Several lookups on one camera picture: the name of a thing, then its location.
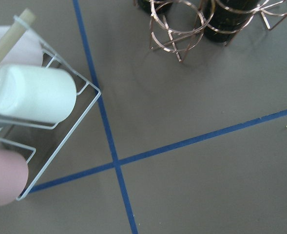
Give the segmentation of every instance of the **pink cylinder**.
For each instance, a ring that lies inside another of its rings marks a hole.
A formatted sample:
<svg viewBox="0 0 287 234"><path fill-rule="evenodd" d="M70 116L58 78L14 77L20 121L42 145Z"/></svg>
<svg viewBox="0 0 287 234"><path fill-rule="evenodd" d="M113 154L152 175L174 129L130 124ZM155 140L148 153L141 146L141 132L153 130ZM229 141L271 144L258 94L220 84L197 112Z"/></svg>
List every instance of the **pink cylinder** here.
<svg viewBox="0 0 287 234"><path fill-rule="evenodd" d="M28 166L16 152L0 150L0 206L14 201L25 188Z"/></svg>

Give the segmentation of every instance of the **blue tape line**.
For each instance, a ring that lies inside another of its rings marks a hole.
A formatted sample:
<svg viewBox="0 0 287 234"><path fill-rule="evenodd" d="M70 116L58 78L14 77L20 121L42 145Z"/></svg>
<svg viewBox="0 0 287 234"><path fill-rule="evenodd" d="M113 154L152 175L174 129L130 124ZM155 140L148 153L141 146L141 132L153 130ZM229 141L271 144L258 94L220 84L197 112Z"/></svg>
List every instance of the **blue tape line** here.
<svg viewBox="0 0 287 234"><path fill-rule="evenodd" d="M87 58L87 62L88 62L89 70L90 70L90 74L92 76L92 82L94 83L94 85L99 87L99 83L98 83L98 80L97 80L97 77L96 77L96 70L94 68L94 63L93 63L93 60L92 60L90 47L89 47L89 44L88 44L88 39L87 39L87 35L86 35L86 31L85 31L85 27L84 27L84 23L83 23L83 19L82 19L82 15L81 15L81 11L80 11L78 0L73 0L73 5L74 5L77 21L78 21L78 26L79 26L81 38L82 38L82 41L83 41L83 46L84 46L84 50L85 50L85 54L86 54L86 58ZM106 114L106 111L105 111L105 107L104 107L104 102L103 102L102 96L98 99L98 104L99 104L99 108L100 108L101 118L102 118L102 121L103 121L103 125L104 125L104 129L105 129L107 141L108 141L109 147L110 147L110 151L111 151L111 155L112 155L112 159L113 159L113 165L115 167L115 171L116 171L116 175L117 175L117 180L118 180L118 183L119 183L119 186L120 186L120 190L121 190L121 193L122 193L124 205L125 205L125 208L126 208L128 221L129 221L132 233L133 234L137 234L138 230L137 230L137 227L136 227L136 224L135 224L133 211L132 211L131 204L130 204L130 201L129 201L129 197L128 197L128 194L127 194L125 180L124 180L124 177L123 177L123 174L122 174L122 170L121 170L121 167L120 167L120 164L119 164L119 161L118 161L118 156L117 156L117 152L116 152L116 148L115 148L115 144L114 144L114 140L113 140L113 135L112 135L111 128L110 128L109 121L108 121L108 117L107 117L107 114Z"/></svg>
<svg viewBox="0 0 287 234"><path fill-rule="evenodd" d="M277 118L280 118L280 117L284 117L284 116L287 116L287 110L280 111L278 113L274 113L274 114L271 114L271 115L268 115L268 116L264 116L264 117L261 117L261 118L256 118L256 119L247 121L245 123L239 123L239 124L236 124L236 125L224 128L224 129L220 129L220 130L217 130L217 131L214 131L214 132L210 132L210 133L207 133L207 134L196 136L196 137L193 137L193 138L190 138L190 139L186 139L186 140L174 143L174 144L166 145L166 146L154 149L154 150L150 150L150 151L147 151L147 152L144 152L144 153L140 153L140 154L131 156L131 157L127 157L127 158L121 159L119 161L119 163L121 165L128 164L130 162L138 161L138 160L141 160L141 159L144 159L144 158L147 158L147 157L151 157L151 156L154 156L154 155L158 155L158 154L161 154L161 153L164 153L164 152L167 152L167 151L175 150L175 149L178 149L178 148L181 148L181 147L184 147L184 146L187 146L187 145L191 145L191 144L203 141L203 140L214 138L216 136L218 137L218 136L221 136L221 135L224 135L224 134L227 134L227 133L231 133L231 132L234 132L234 131L237 131L237 130L241 130L241 129L244 129L244 128L247 128L247 127L250 127L250 126L254 126L256 124L260 124L260 123L267 122L267 121L270 121L270 120L273 120L273 119L277 119Z"/></svg>
<svg viewBox="0 0 287 234"><path fill-rule="evenodd" d="M37 191L40 191L40 190L43 190L43 189L47 189L47 188L50 188L50 187L53 187L53 186L56 186L56 185L59 185L59 184L63 184L63 183L66 183L66 182L69 182L69 181L72 181L72 180L75 180L75 179L80 179L80 178L83 178L83 177L86 177L86 176L90 176L92 174L103 172L103 171L106 171L106 170L112 169L112 168L114 168L113 163L107 163L107 164L104 164L104 165L101 165L101 166L98 166L98 167L94 167L94 168L88 169L86 171L78 172L78 173L75 173L75 174L72 174L72 175L68 175L68 176L65 176L65 177L62 177L62 178L51 180L49 182L42 183L42 184L34 186L31 189L30 193L37 192Z"/></svg>

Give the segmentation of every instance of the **gray surface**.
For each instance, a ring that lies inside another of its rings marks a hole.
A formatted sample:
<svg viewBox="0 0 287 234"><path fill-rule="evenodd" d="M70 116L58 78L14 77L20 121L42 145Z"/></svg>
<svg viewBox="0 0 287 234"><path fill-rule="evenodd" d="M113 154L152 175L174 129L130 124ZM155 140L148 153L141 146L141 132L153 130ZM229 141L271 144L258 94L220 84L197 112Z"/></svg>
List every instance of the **gray surface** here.
<svg viewBox="0 0 287 234"><path fill-rule="evenodd" d="M0 207L0 233L130 233L114 170Z"/></svg>
<svg viewBox="0 0 287 234"><path fill-rule="evenodd" d="M79 4L119 158L287 109L287 20L268 32L256 16L229 47L203 39L179 64L149 50L149 16L131 0ZM0 0L0 25L25 7L38 16L33 28L90 78L72 1ZM287 234L285 125L279 118L122 166L139 233ZM94 106L39 183L111 161ZM0 207L0 233L131 230L108 170Z"/></svg>
<svg viewBox="0 0 287 234"><path fill-rule="evenodd" d="M287 233L286 125L284 117L123 166L139 233Z"/></svg>
<svg viewBox="0 0 287 234"><path fill-rule="evenodd" d="M149 50L149 16L129 2L81 2L120 158L287 109L287 20L268 32L256 16L179 64Z"/></svg>

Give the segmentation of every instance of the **dark green bottle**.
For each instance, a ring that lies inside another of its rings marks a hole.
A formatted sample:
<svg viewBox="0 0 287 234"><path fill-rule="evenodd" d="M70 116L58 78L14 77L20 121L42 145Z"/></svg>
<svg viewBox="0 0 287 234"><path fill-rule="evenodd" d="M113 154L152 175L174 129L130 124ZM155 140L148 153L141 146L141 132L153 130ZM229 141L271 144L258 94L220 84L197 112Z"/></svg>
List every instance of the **dark green bottle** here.
<svg viewBox="0 0 287 234"><path fill-rule="evenodd" d="M151 14L151 4L149 0L137 0L138 5L148 14ZM154 3L155 10L160 6L160 3ZM170 9L172 3L166 4L165 6L161 7L157 13L163 14Z"/></svg>
<svg viewBox="0 0 287 234"><path fill-rule="evenodd" d="M236 10L249 11L257 7L260 0L220 0L225 6ZM204 9L204 15L206 18L210 15L211 3L208 1L207 6ZM237 14L223 9L218 3L216 3L215 13L210 21L210 25L216 29L222 31L234 31L240 29L252 16L252 13ZM215 42L226 42L231 40L236 33L222 34L215 32L214 30L206 27L204 35Z"/></svg>

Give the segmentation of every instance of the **white cylinder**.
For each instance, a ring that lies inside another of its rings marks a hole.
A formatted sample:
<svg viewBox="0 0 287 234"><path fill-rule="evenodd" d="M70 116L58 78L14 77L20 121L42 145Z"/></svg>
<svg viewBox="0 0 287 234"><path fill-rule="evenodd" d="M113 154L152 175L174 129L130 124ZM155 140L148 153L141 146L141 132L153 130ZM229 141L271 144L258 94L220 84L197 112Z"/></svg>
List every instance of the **white cylinder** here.
<svg viewBox="0 0 287 234"><path fill-rule="evenodd" d="M0 66L0 115L58 123L72 112L76 85L61 69L29 65Z"/></svg>
<svg viewBox="0 0 287 234"><path fill-rule="evenodd" d="M10 26L0 26L0 39L9 28ZM26 31L0 64L41 66L42 61L43 52L38 37L31 31Z"/></svg>

